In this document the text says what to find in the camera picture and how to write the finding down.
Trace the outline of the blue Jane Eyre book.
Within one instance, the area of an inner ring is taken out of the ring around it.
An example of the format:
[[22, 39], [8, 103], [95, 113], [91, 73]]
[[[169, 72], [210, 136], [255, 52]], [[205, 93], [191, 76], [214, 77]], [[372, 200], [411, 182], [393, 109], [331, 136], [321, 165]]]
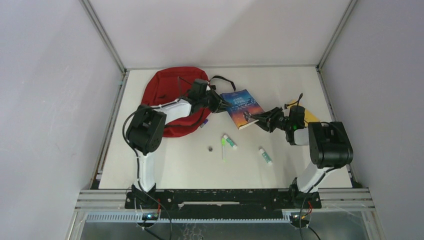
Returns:
[[256, 123], [258, 120], [253, 115], [265, 112], [247, 89], [222, 93], [220, 96], [230, 103], [226, 110], [238, 130]]

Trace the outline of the red student backpack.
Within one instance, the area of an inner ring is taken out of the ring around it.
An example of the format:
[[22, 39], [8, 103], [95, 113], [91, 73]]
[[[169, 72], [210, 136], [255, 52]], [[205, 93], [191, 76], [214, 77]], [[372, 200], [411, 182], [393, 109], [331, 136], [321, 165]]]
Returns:
[[[210, 82], [205, 71], [194, 66], [177, 66], [159, 70], [147, 83], [141, 103], [149, 106], [163, 105], [180, 95], [185, 97], [196, 79]], [[208, 108], [202, 108], [194, 114], [179, 118], [164, 127], [165, 138], [179, 138], [196, 131], [211, 114]]]

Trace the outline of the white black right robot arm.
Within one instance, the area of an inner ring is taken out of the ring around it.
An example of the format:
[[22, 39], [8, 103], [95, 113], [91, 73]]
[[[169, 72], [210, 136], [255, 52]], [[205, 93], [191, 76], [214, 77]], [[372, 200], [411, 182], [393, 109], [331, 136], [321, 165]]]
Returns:
[[300, 105], [292, 106], [288, 115], [281, 107], [275, 107], [251, 118], [266, 132], [284, 131], [291, 146], [309, 147], [310, 163], [290, 185], [289, 203], [295, 208], [307, 204], [330, 173], [353, 160], [353, 147], [340, 121], [307, 121], [306, 109]]

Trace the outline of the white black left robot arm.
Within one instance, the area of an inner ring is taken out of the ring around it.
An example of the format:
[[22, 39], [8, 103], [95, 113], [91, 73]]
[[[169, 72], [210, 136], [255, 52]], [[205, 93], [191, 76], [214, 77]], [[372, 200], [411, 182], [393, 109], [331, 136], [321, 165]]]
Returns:
[[162, 142], [166, 125], [189, 117], [200, 109], [221, 113], [230, 106], [208, 81], [195, 79], [186, 92], [181, 86], [178, 88], [176, 99], [154, 106], [140, 104], [127, 117], [122, 126], [122, 136], [136, 157], [136, 179], [131, 191], [137, 196], [138, 204], [149, 209], [156, 203], [155, 151]]

